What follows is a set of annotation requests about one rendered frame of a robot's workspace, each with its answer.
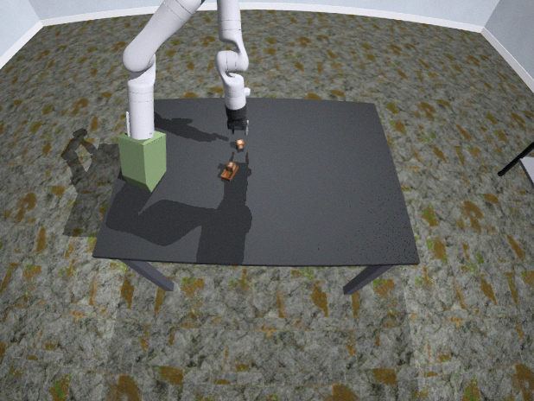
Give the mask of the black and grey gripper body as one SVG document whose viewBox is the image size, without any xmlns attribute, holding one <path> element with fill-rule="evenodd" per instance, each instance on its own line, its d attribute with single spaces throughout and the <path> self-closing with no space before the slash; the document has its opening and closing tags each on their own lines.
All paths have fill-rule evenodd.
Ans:
<svg viewBox="0 0 534 401">
<path fill-rule="evenodd" d="M 229 130 L 246 130 L 246 101 L 245 96 L 250 95 L 250 89 L 245 88 L 245 92 L 238 98 L 229 98 L 225 95 L 225 107 L 227 120 L 227 128 Z"/>
</svg>

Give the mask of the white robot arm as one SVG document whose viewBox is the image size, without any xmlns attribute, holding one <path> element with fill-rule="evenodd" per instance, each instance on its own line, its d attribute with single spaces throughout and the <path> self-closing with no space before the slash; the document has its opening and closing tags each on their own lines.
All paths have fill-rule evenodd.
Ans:
<svg viewBox="0 0 534 401">
<path fill-rule="evenodd" d="M 126 47 L 122 61 L 130 71 L 127 82 L 128 137 L 144 140 L 154 136 L 154 84 L 157 49 L 177 32 L 206 0 L 164 0 L 144 29 Z M 249 61 L 241 33 L 238 0 L 217 0 L 219 39 L 237 50 L 219 51 L 214 63 L 225 95 L 238 98 L 245 92 L 244 79 Z"/>
</svg>

